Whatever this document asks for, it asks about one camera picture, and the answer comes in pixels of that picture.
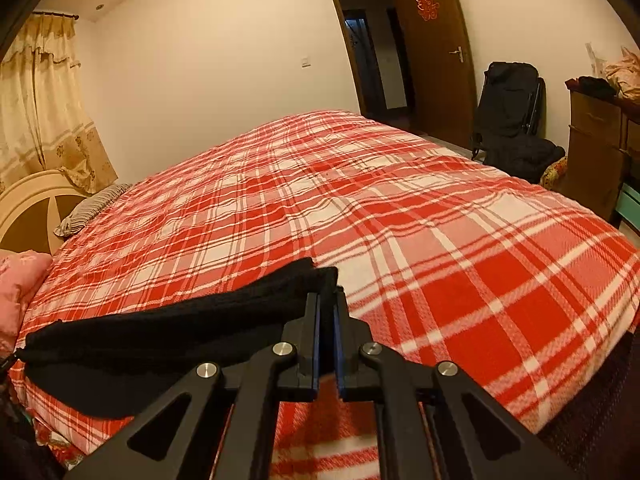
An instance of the striped pillow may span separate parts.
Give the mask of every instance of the striped pillow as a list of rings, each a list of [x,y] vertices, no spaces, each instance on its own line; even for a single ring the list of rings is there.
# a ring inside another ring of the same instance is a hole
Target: striped pillow
[[[66,238],[78,234],[98,213],[113,203],[121,194],[131,187],[131,184],[113,184],[104,188],[93,196],[82,200],[53,232]]]

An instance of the pink pillow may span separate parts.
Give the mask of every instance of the pink pillow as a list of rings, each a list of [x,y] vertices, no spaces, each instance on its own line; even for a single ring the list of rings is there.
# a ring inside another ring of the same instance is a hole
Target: pink pillow
[[[0,356],[14,351],[24,313],[49,275],[50,254],[26,251],[0,260]]]

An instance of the red paper cutout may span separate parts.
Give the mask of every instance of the red paper cutout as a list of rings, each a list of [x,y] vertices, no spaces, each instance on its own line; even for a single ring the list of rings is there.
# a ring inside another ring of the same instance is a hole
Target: red paper cutout
[[[415,0],[418,2],[418,14],[420,14],[425,22],[438,19],[438,9],[440,4],[433,0]]]

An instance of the dresser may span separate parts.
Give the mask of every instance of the dresser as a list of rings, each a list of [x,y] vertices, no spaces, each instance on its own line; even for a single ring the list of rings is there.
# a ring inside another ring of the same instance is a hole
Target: dresser
[[[571,125],[560,191],[612,221],[631,160],[640,158],[640,107],[585,95],[575,80],[566,85],[571,91]]]

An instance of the curtain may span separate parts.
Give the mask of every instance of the curtain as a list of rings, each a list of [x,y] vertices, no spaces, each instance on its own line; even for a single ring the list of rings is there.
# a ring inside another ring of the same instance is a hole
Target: curtain
[[[74,36],[72,18],[34,14],[0,64],[0,192],[43,170],[87,193],[118,177],[82,108]]]

